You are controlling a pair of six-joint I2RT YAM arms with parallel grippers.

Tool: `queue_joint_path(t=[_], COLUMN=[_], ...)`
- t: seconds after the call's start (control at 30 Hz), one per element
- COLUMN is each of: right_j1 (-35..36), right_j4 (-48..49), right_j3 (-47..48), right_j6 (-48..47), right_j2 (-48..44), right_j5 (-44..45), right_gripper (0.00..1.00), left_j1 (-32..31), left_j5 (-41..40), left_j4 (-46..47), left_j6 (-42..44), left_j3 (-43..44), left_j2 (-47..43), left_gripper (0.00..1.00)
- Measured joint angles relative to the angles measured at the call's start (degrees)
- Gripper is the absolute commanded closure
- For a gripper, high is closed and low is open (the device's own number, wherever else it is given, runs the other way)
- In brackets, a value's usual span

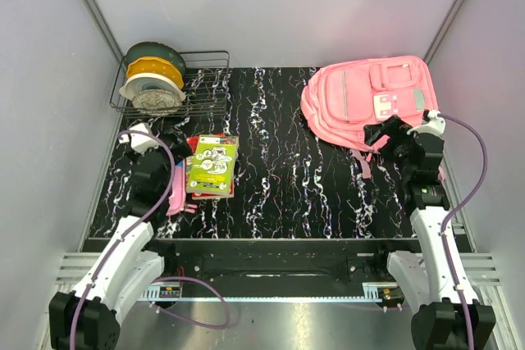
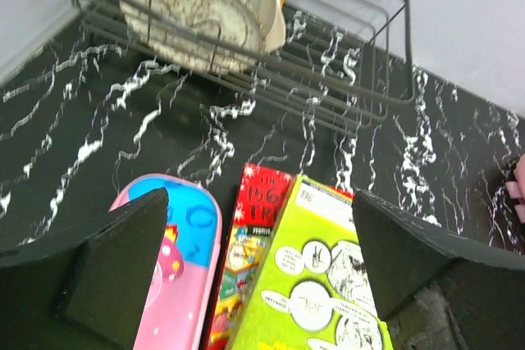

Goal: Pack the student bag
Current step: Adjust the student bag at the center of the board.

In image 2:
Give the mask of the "green comic book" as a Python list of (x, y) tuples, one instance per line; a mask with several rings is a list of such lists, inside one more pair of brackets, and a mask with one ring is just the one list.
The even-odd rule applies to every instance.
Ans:
[(298, 175), (229, 349), (391, 349), (377, 316), (351, 198)]

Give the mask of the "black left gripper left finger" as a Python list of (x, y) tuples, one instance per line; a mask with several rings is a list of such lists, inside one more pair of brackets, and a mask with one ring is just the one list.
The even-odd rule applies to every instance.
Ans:
[(1, 251), (3, 349), (131, 349), (167, 224), (154, 189)]

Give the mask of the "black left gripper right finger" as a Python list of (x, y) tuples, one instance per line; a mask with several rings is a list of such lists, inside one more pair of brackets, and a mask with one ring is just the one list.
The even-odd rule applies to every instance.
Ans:
[(395, 349), (522, 349), (524, 258), (359, 190), (354, 223)]

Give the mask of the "pink school backpack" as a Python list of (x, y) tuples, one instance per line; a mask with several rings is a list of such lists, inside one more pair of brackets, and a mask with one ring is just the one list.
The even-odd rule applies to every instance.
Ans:
[(525, 158), (524, 155), (522, 155), (514, 167), (513, 170), (513, 178), (511, 180), (508, 180), (505, 183), (505, 187), (507, 189), (507, 192), (509, 193), (509, 196), (512, 200), (516, 201), (516, 205), (514, 206), (514, 210), (516, 211), (516, 214), (518, 216), (518, 219), (521, 224), (524, 224), (525, 222), (525, 206), (524, 206), (524, 162)]

